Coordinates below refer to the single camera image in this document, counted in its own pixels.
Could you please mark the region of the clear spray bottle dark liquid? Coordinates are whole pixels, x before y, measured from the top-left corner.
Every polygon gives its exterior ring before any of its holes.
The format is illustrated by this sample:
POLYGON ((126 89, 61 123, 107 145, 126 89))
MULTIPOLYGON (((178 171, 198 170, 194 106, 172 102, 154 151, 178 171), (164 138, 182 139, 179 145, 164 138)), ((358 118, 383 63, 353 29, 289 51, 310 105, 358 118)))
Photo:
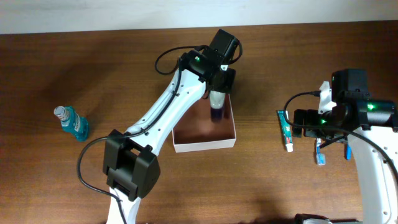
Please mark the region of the clear spray bottle dark liquid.
POLYGON ((219 122, 222 120, 225 96, 225 93, 221 93, 218 91, 210 92, 209 99, 211 106, 211 120, 213 122, 219 122))

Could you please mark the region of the green toothpaste tube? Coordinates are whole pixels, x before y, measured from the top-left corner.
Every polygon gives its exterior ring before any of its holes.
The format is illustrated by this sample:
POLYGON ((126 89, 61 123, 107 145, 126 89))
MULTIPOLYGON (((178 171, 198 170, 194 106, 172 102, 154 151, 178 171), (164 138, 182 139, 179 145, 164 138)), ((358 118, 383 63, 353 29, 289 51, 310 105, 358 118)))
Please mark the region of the green toothpaste tube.
POLYGON ((292 140, 292 132, 290 130, 290 125, 285 120, 285 113, 283 110, 277 110, 277 115, 279 118, 286 151, 292 152, 293 151, 293 140, 292 140))

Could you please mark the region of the blue white toothbrush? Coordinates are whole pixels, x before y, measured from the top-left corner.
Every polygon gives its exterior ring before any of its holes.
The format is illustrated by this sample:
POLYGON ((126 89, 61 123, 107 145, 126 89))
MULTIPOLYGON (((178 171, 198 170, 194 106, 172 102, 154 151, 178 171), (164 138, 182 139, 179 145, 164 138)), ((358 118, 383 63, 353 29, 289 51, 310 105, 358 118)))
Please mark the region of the blue white toothbrush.
POLYGON ((324 166, 326 164, 325 155, 320 152, 321 142, 322 141, 321 141, 320 138, 316 138, 316 141, 315 141, 315 152, 316 152, 315 159, 316 159, 316 162, 317 162, 318 166, 324 166))

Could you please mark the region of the blue disposable razor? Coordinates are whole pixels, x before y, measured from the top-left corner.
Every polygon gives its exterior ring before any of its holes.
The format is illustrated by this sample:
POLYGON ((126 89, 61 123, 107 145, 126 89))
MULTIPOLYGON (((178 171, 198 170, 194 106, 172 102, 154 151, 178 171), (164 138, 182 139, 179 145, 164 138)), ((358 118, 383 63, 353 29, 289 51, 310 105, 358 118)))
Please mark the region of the blue disposable razor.
POLYGON ((349 144, 347 144, 346 146, 345 146, 345 159, 347 160, 347 161, 349 161, 350 159, 351 159, 351 147, 349 146, 349 144))

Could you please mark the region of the teal mouthwash bottle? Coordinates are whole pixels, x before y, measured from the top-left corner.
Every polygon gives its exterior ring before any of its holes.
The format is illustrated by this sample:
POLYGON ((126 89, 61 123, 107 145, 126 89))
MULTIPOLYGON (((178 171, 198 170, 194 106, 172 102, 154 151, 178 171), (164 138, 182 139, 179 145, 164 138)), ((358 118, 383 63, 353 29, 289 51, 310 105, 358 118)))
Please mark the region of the teal mouthwash bottle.
POLYGON ((86 141, 90 126, 86 118, 80 116, 72 106, 58 106, 53 111, 60 120, 62 129, 72 134, 78 141, 86 141))

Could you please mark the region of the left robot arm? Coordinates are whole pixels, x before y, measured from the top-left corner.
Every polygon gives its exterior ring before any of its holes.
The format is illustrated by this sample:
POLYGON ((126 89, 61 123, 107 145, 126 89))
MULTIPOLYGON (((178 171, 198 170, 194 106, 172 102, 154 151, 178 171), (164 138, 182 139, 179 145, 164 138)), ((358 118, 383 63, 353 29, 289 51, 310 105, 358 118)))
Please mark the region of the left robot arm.
POLYGON ((135 223, 141 200, 160 176, 157 159, 166 137, 203 95, 211 117, 221 119, 236 71, 229 67, 243 47, 220 29, 210 45, 191 47, 177 60, 173 79, 150 110, 124 133, 112 130, 104 147, 103 173, 111 193, 108 223, 135 223))

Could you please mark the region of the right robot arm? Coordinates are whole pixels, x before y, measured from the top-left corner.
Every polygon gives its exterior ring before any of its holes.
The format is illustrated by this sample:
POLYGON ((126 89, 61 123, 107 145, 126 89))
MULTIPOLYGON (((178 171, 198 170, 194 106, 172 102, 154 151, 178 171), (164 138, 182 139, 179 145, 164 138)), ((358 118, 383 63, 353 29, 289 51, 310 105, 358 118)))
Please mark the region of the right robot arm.
POLYGON ((355 159, 363 223, 397 223, 397 105, 371 97, 365 70, 334 72, 312 96, 316 110, 297 109, 295 137, 320 138, 323 147, 340 142, 355 159))

